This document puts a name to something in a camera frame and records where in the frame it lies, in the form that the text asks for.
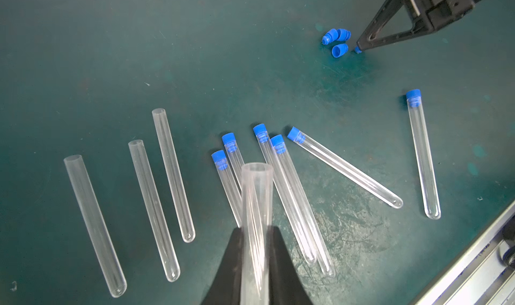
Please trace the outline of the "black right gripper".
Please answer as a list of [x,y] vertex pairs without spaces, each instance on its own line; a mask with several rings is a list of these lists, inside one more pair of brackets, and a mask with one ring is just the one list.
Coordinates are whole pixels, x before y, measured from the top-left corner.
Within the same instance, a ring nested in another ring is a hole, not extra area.
[[[358,38],[356,49],[365,51],[432,34],[462,19],[482,0],[386,0]],[[388,22],[405,8],[411,28],[380,38]]]

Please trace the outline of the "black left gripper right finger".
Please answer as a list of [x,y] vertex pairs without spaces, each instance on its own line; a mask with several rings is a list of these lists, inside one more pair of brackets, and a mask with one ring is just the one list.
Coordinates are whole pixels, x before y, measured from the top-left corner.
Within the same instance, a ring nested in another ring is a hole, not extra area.
[[270,304],[309,304],[309,298],[278,227],[270,228],[269,299]]

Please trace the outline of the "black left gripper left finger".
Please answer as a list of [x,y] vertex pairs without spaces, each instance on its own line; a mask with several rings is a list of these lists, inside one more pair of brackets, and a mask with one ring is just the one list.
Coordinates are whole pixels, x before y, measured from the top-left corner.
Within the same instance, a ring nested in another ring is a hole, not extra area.
[[213,280],[201,304],[240,304],[244,238],[235,228]]

